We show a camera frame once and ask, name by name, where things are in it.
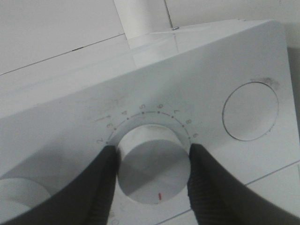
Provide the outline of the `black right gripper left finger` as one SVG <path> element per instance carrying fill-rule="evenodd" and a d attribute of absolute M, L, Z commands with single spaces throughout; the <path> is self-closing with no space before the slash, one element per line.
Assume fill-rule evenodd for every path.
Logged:
<path fill-rule="evenodd" d="M 105 225 L 113 201 L 117 151 L 105 146 L 68 185 L 7 225 Z"/>

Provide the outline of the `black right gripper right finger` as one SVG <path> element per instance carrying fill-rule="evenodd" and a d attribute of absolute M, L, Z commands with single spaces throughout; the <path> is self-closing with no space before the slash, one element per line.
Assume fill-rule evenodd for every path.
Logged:
<path fill-rule="evenodd" d="M 298 225 L 300 218 L 232 176 L 201 144 L 189 150 L 190 207 L 200 225 Z"/>

